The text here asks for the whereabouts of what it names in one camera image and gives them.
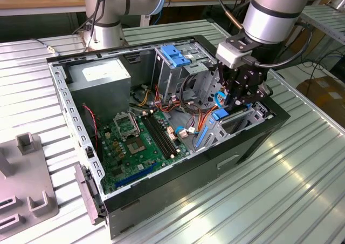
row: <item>motherboard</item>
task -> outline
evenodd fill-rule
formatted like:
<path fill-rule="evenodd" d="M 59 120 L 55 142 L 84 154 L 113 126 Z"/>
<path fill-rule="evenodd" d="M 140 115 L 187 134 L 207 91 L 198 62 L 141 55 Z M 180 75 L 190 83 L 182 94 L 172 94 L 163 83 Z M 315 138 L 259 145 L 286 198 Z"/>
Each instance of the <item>motherboard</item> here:
<path fill-rule="evenodd" d="M 99 129 L 106 194 L 190 154 L 169 129 L 161 111 L 140 116 L 124 113 Z"/>

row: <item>green circuit board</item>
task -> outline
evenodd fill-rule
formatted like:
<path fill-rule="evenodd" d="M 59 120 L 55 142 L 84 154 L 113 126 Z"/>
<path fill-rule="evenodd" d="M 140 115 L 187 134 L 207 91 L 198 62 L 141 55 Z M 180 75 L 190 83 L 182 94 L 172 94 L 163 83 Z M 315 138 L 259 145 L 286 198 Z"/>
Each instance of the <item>green circuit board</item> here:
<path fill-rule="evenodd" d="M 161 130 L 168 135 L 167 127 L 169 124 L 163 113 L 156 112 L 153 116 L 160 123 Z M 118 189 L 119 183 L 127 185 L 146 176 L 147 171 L 153 173 L 189 155 L 187 147 L 177 140 L 172 141 L 172 144 L 179 152 L 174 158 L 164 157 L 152 135 L 144 126 L 142 117 L 135 117 L 135 121 L 140 134 L 137 137 L 128 137 L 125 141 L 121 140 L 121 135 L 114 122 L 99 129 L 103 157 L 101 163 L 105 170 L 105 176 L 101 182 L 106 194 Z M 117 122 L 121 132 L 133 129 L 128 119 Z M 136 179 L 123 184 L 124 180 L 128 180 L 131 176 L 136 177 Z"/>

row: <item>ribbed metal table surface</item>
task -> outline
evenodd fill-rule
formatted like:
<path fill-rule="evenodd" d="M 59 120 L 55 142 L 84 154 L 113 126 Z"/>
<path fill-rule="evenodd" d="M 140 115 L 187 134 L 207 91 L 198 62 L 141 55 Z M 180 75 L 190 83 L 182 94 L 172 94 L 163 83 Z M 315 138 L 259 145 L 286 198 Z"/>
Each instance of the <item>ribbed metal table surface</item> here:
<path fill-rule="evenodd" d="M 204 35 L 226 36 L 207 21 L 125 30 L 130 43 Z M 80 52 L 78 36 L 43 41 Z M 38 133 L 59 214 L 3 243 L 109 243 L 105 224 L 92 226 L 74 179 L 73 149 L 45 63 L 32 40 L 0 44 L 0 142 Z M 271 73 L 273 99 L 290 115 L 253 157 L 113 240 L 118 243 L 340 243 L 345 237 L 345 138 L 318 109 Z"/>
<path fill-rule="evenodd" d="M 303 9 L 300 17 L 333 39 L 345 44 L 345 13 L 327 5 L 310 5 Z"/>

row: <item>cardboard box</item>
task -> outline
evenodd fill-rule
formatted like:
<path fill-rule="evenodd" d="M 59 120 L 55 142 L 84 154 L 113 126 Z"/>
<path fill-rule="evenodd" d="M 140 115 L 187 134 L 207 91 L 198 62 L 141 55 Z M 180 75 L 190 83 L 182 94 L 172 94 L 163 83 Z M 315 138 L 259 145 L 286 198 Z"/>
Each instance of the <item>cardboard box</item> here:
<path fill-rule="evenodd" d="M 309 79 L 297 86 L 306 95 Z M 345 87 L 332 77 L 326 76 L 311 80 L 307 98 L 345 128 Z"/>

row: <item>yellow wire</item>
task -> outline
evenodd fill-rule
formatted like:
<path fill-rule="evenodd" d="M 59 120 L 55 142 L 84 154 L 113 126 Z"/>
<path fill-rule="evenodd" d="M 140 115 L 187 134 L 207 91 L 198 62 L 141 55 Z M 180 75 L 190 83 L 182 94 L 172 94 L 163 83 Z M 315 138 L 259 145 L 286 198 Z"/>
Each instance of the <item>yellow wire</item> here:
<path fill-rule="evenodd" d="M 143 106 L 144 104 L 146 104 L 148 95 L 149 95 L 149 91 L 147 90 L 143 102 L 141 102 L 140 104 L 138 104 L 138 106 Z"/>

